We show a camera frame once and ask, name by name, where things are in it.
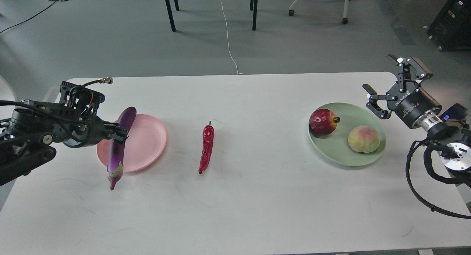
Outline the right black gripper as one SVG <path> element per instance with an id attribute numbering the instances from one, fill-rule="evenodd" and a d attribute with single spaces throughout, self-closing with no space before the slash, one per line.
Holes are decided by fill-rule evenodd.
<path id="1" fill-rule="evenodd" d="M 390 118 L 391 110 L 408 128 L 418 128 L 419 117 L 428 111 L 437 114 L 442 110 L 441 104 L 420 86 L 422 82 L 430 79 L 433 73 L 417 57 L 387 55 L 387 58 L 398 67 L 397 82 L 386 95 L 379 95 L 371 85 L 363 84 L 368 98 L 366 107 L 382 120 Z M 389 110 L 382 109 L 378 105 L 379 100 L 387 101 Z"/>

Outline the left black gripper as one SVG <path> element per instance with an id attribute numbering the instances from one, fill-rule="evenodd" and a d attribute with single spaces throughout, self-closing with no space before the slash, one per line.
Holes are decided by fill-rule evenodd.
<path id="1" fill-rule="evenodd" d="M 99 117 L 92 118 L 87 124 L 71 124 L 66 131 L 63 144 L 70 148 L 94 146 L 103 139 L 109 139 L 118 144 L 124 144 L 129 128 L 117 122 L 103 121 Z"/>

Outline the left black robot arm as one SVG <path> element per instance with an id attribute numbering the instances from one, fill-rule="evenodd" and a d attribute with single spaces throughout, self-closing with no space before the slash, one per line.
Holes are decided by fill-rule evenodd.
<path id="1" fill-rule="evenodd" d="M 97 83 L 112 84 L 113 79 L 83 85 L 62 82 L 58 103 L 1 101 L 1 106 L 14 107 L 12 116 L 1 120 L 1 185 L 50 162 L 57 154 L 54 142 L 81 148 L 109 140 L 107 171 L 110 189 L 114 189 L 124 172 L 125 142 L 137 111 L 128 107 L 114 123 L 99 118 L 97 111 L 105 96 L 89 88 Z"/>

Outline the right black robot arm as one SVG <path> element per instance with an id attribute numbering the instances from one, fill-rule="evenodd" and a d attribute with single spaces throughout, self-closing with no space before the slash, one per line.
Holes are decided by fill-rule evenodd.
<path id="1" fill-rule="evenodd" d="M 427 174 L 444 184 L 470 186 L 470 124 L 467 109 L 459 103 L 445 112 L 443 107 L 422 88 L 422 82 L 432 72 L 416 57 L 387 56 L 398 67 L 396 82 L 383 95 L 364 84 L 368 102 L 366 106 L 378 118 L 396 116 L 409 128 L 422 128 L 426 138 L 414 141 L 406 156 L 406 180 L 414 196 L 432 212 L 450 217 L 469 219 L 425 200 L 413 187 L 410 177 L 411 160 L 420 146 L 425 147 L 423 162 Z"/>

